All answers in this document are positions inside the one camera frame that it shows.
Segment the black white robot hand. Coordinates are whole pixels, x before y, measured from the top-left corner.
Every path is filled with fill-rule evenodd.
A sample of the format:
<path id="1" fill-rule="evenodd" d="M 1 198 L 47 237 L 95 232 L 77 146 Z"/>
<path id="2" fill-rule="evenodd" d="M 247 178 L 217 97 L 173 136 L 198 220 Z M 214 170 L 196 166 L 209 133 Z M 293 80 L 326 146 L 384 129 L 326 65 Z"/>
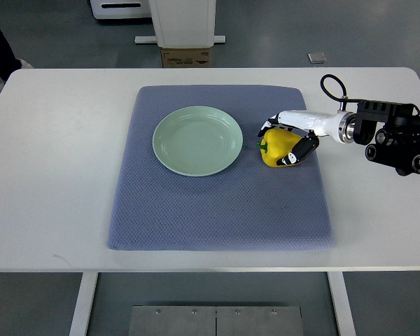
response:
<path id="1" fill-rule="evenodd" d="M 341 144 L 350 144 L 353 141 L 355 120 L 354 114 L 346 111 L 339 111 L 335 115 L 282 111 L 265 122 L 258 136 L 262 140 L 266 131 L 274 128 L 285 129 L 301 136 L 302 139 L 293 148 L 298 161 L 295 165 L 298 165 L 315 151 L 321 137 L 331 137 Z"/>

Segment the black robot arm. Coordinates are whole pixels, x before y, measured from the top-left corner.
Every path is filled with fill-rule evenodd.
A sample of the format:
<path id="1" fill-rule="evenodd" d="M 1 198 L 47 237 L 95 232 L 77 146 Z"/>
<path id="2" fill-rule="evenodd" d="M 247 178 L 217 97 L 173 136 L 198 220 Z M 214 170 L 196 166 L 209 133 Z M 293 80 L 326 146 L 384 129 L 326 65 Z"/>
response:
<path id="1" fill-rule="evenodd" d="M 320 81 L 322 91 L 340 103 L 355 103 L 355 113 L 346 113 L 335 127 L 344 142 L 365 146 L 365 157 L 386 165 L 401 176 L 420 174 L 420 110 L 415 104 L 350 99 L 343 82 L 332 74 Z"/>

